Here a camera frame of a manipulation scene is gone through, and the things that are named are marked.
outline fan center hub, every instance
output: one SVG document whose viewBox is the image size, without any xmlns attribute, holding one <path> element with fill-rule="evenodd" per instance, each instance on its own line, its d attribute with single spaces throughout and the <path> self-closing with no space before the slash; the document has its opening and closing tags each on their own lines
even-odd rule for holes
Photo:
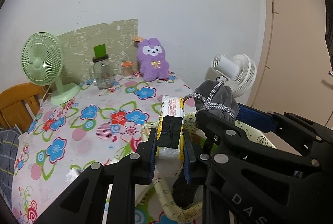
<svg viewBox="0 0 333 224">
<path fill-rule="evenodd" d="M 34 68 L 35 68 L 35 70 L 39 70 L 41 68 L 41 66 L 42 66 L 42 60 L 41 60 L 41 58 L 36 57 L 34 59 Z"/>
</svg>

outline snack package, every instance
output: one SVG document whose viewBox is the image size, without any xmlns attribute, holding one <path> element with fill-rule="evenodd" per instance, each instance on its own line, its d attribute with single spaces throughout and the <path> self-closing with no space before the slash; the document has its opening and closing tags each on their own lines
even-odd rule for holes
<svg viewBox="0 0 333 224">
<path fill-rule="evenodd" d="M 184 101 L 179 97 L 162 97 L 157 128 L 156 155 L 184 160 Z"/>
</svg>

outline beige door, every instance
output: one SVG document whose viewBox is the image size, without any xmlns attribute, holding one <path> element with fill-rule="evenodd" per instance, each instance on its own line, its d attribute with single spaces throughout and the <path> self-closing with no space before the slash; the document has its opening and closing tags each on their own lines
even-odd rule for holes
<svg viewBox="0 0 333 224">
<path fill-rule="evenodd" d="M 328 75 L 325 0 L 273 2 L 267 63 L 252 106 L 326 125 L 333 110 L 333 78 Z"/>
</svg>

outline black tape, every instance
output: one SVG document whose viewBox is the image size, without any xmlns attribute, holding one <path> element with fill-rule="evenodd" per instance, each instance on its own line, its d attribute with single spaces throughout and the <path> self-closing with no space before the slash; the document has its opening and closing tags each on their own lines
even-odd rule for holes
<svg viewBox="0 0 333 224">
<path fill-rule="evenodd" d="M 156 146 L 177 149 L 182 123 L 183 118 L 181 117 L 163 117 L 162 131 L 159 139 L 156 141 Z"/>
</svg>

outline stuffed animal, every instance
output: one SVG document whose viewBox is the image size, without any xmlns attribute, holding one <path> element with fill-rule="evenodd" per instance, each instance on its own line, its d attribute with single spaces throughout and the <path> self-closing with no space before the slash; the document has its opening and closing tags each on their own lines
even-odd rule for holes
<svg viewBox="0 0 333 224">
<path fill-rule="evenodd" d="M 165 50 L 156 38 L 143 39 L 138 43 L 137 59 L 140 62 L 140 72 L 144 81 L 150 82 L 158 79 L 166 79 L 169 63 L 165 60 Z"/>
</svg>

